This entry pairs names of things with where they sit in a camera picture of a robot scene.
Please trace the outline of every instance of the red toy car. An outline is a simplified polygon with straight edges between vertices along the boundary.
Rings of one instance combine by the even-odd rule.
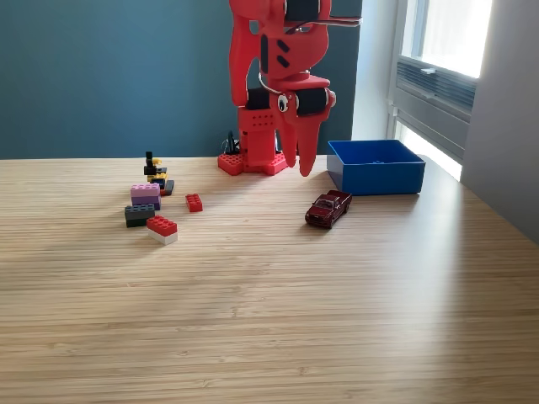
[[[337,219],[348,212],[352,194],[345,192],[329,191],[325,195],[320,195],[317,201],[312,204],[311,209],[305,214],[305,221],[309,225],[332,228]]]

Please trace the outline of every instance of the blue plastic bin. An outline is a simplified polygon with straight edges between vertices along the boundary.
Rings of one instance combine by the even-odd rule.
[[[328,172],[353,195],[418,194],[425,162],[400,141],[330,141]]]

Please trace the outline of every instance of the white lego brick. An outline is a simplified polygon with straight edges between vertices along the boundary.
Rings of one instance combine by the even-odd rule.
[[[170,236],[161,236],[160,234],[156,233],[153,230],[148,229],[148,236],[153,238],[154,240],[157,240],[158,242],[161,242],[165,246],[168,244],[172,244],[173,242],[178,241],[178,233],[175,232],[174,234],[171,234]]]

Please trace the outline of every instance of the blue wall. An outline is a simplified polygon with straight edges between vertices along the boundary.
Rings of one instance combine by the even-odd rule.
[[[0,158],[217,155],[237,130],[231,32],[226,0],[0,0]],[[337,93],[320,152],[350,138],[358,44],[330,28],[312,69]]]

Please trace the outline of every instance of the pink lego brick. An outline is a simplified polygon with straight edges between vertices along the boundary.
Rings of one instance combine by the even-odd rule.
[[[158,183],[138,183],[131,187],[131,197],[159,196],[161,189]]]

